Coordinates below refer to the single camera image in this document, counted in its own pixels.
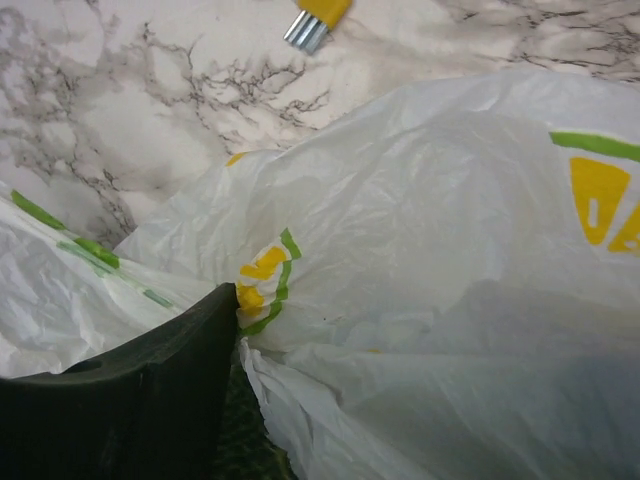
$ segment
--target dark green plastic object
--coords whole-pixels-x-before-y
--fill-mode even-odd
[[[222,285],[62,374],[0,379],[0,478],[210,478],[237,308]]]

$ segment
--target yellow printed logo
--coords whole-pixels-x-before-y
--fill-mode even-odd
[[[599,135],[556,132],[556,145],[640,162],[640,146]],[[600,245],[609,235],[618,207],[631,183],[631,174],[597,160],[570,160],[573,197],[587,241]],[[640,201],[607,246],[613,253],[640,254]]]
[[[282,311],[289,298],[292,262],[301,257],[289,229],[263,249],[250,265],[240,269],[236,295],[240,304],[238,321],[245,335],[260,333]]]

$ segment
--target crumpled plastic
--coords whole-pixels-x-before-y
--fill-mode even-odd
[[[236,284],[300,478],[638,478],[639,124],[590,78],[409,85],[213,167],[116,254]]]

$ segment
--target gray marble veining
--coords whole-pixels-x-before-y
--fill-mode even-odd
[[[0,0],[0,180],[115,245],[215,162],[407,82],[547,68],[640,86],[637,0],[367,0],[313,57],[290,0]]]

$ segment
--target yellow handle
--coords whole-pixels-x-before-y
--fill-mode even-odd
[[[298,6],[323,22],[329,30],[333,30],[351,2],[352,0],[298,0]]]

